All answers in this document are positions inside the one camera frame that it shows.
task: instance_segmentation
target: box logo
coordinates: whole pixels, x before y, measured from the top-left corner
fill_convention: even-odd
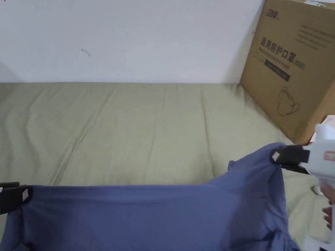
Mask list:
[[[276,19],[277,15],[278,15],[278,11],[269,9],[268,13],[266,14],[268,17],[274,18]]]

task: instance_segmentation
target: bed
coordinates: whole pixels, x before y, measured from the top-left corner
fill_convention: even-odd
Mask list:
[[[0,121],[0,178],[22,184],[199,184],[290,144],[240,85],[3,84]],[[284,171],[284,181],[293,239],[325,238],[318,180]]]

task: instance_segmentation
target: white object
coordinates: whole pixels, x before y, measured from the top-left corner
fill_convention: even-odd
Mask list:
[[[329,125],[329,126],[335,128],[335,115],[328,115],[328,116],[325,118],[325,120],[322,121],[321,124],[327,124],[327,125]],[[322,133],[322,134],[327,133],[326,131],[328,131],[328,130],[329,130],[329,128],[328,128],[328,129],[325,128],[325,132],[322,131],[322,132],[320,132],[320,133]],[[312,138],[311,138],[311,140],[310,140],[310,143],[311,143],[311,142],[314,142],[315,139],[316,139],[316,132],[313,134],[313,136],[312,136]]]
[[[319,178],[320,182],[335,188],[335,128],[326,124],[318,124],[315,132],[316,140],[303,147],[304,150],[310,151],[308,163],[300,163],[300,166],[304,167],[311,175]],[[332,222],[335,223],[334,205]],[[334,251],[335,231],[331,234],[331,242],[307,236],[304,248],[306,251],[319,251],[320,248]]]

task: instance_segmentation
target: person's hand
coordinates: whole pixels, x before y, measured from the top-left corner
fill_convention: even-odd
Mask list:
[[[321,184],[320,185],[321,192],[329,199],[329,204],[335,204],[335,190],[327,185],[327,184]],[[322,211],[326,214],[324,216],[325,220],[327,221],[327,227],[331,230],[332,229],[332,207],[324,208]]]

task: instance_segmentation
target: wall mark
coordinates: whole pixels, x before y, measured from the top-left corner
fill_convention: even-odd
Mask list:
[[[91,56],[91,53],[89,53],[87,50],[81,48],[81,51],[82,51],[82,52],[85,52],[89,57]]]

